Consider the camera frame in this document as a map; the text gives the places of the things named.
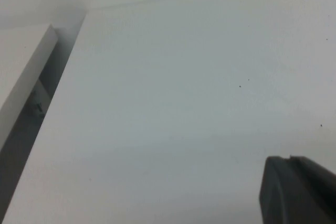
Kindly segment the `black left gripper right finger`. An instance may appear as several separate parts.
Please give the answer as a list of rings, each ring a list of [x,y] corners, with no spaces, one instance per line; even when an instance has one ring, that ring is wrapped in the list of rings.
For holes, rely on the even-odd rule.
[[[335,210],[335,174],[304,156],[289,160],[315,201],[325,210]]]

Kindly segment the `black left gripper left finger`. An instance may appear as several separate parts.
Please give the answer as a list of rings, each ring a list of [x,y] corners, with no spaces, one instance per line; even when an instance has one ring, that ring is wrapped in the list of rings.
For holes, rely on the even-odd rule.
[[[259,193],[263,223],[335,223],[308,192],[289,158],[269,156]]]

